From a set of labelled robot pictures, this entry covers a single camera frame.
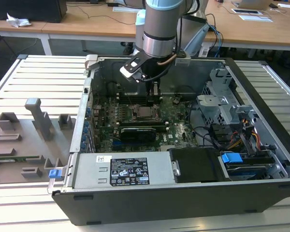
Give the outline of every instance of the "floor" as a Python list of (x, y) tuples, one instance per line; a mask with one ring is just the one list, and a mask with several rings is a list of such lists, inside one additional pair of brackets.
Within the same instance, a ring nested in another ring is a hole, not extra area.
[[(5, 37), (5, 41), (16, 54), (44, 55), (40, 40), (33, 38)], [(82, 51), (81, 42), (76, 40), (52, 40), (53, 55), (60, 56), (86, 56), (88, 54), (121, 55), (124, 47), (118, 42), (87, 41), (87, 52)], [(258, 50), (252, 59), (247, 57), (247, 49), (225, 49), (224, 56), (235, 60), (266, 60), (268, 51), (262, 53)], [(278, 64), (282, 51), (277, 51), (273, 61), (267, 61), (272, 69), (290, 86), (290, 69)], [(0, 79), (14, 62), (15, 56), (4, 43), (0, 41)]]

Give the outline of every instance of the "white sticker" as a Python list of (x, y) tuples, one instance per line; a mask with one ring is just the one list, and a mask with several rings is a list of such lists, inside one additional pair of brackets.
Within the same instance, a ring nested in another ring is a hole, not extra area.
[(112, 156), (97, 156), (96, 163), (109, 163)]

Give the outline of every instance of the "white tissue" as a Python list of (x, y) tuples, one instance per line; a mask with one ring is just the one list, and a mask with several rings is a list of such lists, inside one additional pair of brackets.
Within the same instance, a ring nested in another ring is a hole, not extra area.
[(18, 19), (18, 18), (14, 18), (12, 16), (10, 16), (8, 13), (8, 19), (6, 20), (11, 26), (13, 27), (22, 27), (22, 26), (30, 26), (31, 23), (29, 22), (28, 19), (26, 18), (21, 18), (21, 19)]

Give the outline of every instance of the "motherboard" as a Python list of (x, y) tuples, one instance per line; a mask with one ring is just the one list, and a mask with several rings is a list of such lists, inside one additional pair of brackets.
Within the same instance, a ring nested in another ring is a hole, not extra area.
[(134, 97), (100, 97), (93, 103), (96, 152), (167, 151), (197, 147), (189, 125), (191, 102), (166, 96), (151, 106)]

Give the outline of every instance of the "power supply label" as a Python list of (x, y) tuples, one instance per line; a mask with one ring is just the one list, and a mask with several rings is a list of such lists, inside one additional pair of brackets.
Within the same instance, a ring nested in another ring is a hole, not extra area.
[(147, 158), (111, 159), (111, 186), (149, 185)]

